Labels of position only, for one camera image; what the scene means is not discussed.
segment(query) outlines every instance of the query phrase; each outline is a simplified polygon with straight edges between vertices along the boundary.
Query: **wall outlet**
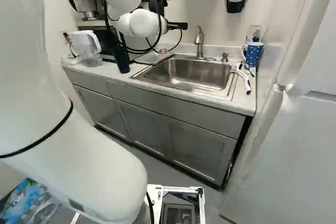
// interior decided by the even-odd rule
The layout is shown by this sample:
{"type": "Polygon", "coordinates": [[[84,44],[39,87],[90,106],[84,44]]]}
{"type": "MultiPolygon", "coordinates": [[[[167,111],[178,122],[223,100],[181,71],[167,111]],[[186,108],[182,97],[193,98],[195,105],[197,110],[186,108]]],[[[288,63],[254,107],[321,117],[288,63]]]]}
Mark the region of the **wall outlet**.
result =
{"type": "Polygon", "coordinates": [[[67,44],[71,43],[71,40],[70,40],[70,37],[69,37],[69,34],[68,34],[68,30],[60,30],[59,33],[60,33],[60,36],[62,36],[64,45],[67,45],[67,44]]]}

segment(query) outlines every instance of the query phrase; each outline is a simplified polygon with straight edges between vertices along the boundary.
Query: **refrigerator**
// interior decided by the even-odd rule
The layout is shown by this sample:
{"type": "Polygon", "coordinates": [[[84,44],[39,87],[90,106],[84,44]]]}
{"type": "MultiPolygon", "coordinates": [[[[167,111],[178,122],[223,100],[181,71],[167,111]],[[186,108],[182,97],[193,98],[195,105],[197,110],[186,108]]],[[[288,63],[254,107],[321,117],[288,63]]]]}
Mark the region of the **refrigerator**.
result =
{"type": "Polygon", "coordinates": [[[336,222],[336,0],[298,3],[282,41],[266,41],[257,112],[219,208],[238,224],[336,222]]]}

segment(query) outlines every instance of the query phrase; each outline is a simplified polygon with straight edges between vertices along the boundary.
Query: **blue mug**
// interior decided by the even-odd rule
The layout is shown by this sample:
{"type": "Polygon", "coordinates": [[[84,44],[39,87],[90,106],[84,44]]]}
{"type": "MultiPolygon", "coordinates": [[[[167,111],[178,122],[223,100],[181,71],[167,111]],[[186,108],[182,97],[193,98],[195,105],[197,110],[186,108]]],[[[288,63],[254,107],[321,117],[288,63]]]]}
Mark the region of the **blue mug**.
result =
{"type": "Polygon", "coordinates": [[[258,66],[259,60],[261,58],[262,50],[264,49],[264,43],[261,42],[249,42],[246,45],[242,45],[240,50],[242,51],[241,56],[251,68],[258,66]]]}

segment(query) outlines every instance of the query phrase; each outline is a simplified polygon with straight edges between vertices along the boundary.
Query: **stainless steel sink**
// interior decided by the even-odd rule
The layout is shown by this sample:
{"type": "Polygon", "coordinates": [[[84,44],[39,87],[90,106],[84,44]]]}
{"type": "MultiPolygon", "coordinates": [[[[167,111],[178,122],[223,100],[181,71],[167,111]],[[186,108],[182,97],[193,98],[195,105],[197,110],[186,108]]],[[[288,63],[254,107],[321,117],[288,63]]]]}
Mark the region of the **stainless steel sink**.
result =
{"type": "Polygon", "coordinates": [[[235,77],[230,68],[229,63],[175,55],[132,78],[212,97],[227,97],[235,77]]]}

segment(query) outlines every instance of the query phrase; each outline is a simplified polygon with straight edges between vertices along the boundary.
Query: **floor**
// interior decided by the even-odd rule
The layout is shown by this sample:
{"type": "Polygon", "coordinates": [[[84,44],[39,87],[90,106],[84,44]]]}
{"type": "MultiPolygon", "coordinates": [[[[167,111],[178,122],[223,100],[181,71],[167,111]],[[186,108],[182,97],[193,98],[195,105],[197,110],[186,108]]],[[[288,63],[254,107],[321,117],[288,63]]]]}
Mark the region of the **floor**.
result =
{"type": "MultiPolygon", "coordinates": [[[[133,153],[146,167],[149,176],[150,184],[161,184],[165,186],[202,186],[205,190],[205,217],[207,224],[231,224],[230,222],[222,219],[218,215],[219,204],[222,199],[222,192],[213,189],[201,181],[194,179],[183,172],[167,165],[160,160],[152,157],[141,150],[128,146],[120,140],[116,140],[120,145],[124,146],[131,153],[133,153]]],[[[54,216],[50,224],[70,224],[74,212],[65,207],[61,207],[57,214],[54,216]]],[[[95,222],[81,218],[80,224],[95,224],[95,222]]]]}

